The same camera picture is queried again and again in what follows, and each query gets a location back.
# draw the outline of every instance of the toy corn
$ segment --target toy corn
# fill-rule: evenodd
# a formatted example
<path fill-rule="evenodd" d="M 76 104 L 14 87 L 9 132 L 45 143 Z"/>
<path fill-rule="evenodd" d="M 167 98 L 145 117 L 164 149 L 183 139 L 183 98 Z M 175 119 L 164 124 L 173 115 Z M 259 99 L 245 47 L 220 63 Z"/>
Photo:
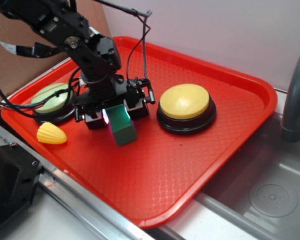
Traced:
<path fill-rule="evenodd" d="M 39 127 L 36 138 L 45 144 L 63 144 L 67 141 L 65 132 L 51 122 L 45 122 Z"/>

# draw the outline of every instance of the red tray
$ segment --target red tray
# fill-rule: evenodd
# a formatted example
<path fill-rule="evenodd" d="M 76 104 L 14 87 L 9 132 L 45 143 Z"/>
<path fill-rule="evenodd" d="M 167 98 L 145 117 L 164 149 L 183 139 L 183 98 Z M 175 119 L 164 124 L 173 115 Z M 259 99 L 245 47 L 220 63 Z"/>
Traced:
<path fill-rule="evenodd" d="M 128 54 L 137 40 L 115 37 L 125 74 Z M 60 126 L 68 141 L 39 143 L 39 125 L 13 111 L 3 119 L 38 153 L 141 228 L 158 226 L 185 205 L 212 175 L 273 113 L 274 89 L 265 81 L 202 60 L 147 44 L 148 77 L 157 103 L 150 115 L 134 121 L 137 141 L 117 146 L 110 128 L 88 130 L 85 123 Z M 71 60 L 13 95 L 29 103 L 41 88 L 67 82 L 76 68 Z M 143 77 L 141 48 L 133 54 L 130 77 Z M 168 88 L 193 83 L 203 86 L 216 104 L 216 120 L 207 130 L 179 136 L 165 132 L 156 117 Z"/>

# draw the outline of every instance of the green block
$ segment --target green block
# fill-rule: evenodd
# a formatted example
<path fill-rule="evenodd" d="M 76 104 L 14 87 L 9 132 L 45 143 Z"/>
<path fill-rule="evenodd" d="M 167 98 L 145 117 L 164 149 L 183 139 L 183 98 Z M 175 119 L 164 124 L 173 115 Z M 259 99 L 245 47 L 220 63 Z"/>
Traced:
<path fill-rule="evenodd" d="M 109 107 L 106 110 L 111 131 L 119 146 L 137 140 L 136 130 L 123 104 Z"/>

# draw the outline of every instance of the faucet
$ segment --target faucet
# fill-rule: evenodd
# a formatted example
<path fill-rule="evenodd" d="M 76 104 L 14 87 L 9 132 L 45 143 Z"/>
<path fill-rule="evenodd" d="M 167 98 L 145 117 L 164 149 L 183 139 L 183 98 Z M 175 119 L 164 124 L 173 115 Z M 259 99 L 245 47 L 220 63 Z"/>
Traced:
<path fill-rule="evenodd" d="M 280 128 L 281 139 L 296 143 L 300 141 L 300 57 L 295 66 L 286 97 Z"/>

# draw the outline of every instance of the sink drain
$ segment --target sink drain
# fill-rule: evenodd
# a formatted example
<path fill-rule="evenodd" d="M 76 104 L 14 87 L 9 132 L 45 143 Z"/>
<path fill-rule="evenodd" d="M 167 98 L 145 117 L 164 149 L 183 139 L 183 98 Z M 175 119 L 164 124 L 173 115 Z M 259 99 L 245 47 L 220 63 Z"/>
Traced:
<path fill-rule="evenodd" d="M 298 196 L 296 191 L 280 179 L 259 181 L 249 192 L 252 206 L 268 217 L 284 217 L 296 208 Z"/>

